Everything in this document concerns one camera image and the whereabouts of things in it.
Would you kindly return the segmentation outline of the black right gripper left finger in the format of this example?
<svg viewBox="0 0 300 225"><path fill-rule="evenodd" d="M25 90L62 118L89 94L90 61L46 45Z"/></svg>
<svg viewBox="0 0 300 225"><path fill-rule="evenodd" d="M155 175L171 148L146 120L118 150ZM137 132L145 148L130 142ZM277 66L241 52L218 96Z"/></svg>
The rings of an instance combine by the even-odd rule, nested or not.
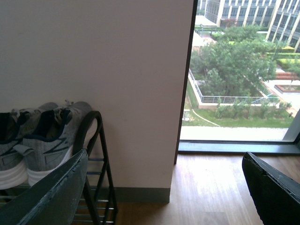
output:
<svg viewBox="0 0 300 225"><path fill-rule="evenodd" d="M88 154L81 150L0 210L2 225L69 225L83 192Z"/></svg>

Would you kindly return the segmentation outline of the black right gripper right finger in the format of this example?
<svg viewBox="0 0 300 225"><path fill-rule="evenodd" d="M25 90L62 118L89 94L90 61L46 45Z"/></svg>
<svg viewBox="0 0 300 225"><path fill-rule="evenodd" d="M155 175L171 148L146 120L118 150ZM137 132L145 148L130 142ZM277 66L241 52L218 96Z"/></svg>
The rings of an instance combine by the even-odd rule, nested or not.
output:
<svg viewBox="0 0 300 225"><path fill-rule="evenodd" d="M242 170L263 224L300 223L299 183L250 152L243 156Z"/></svg>

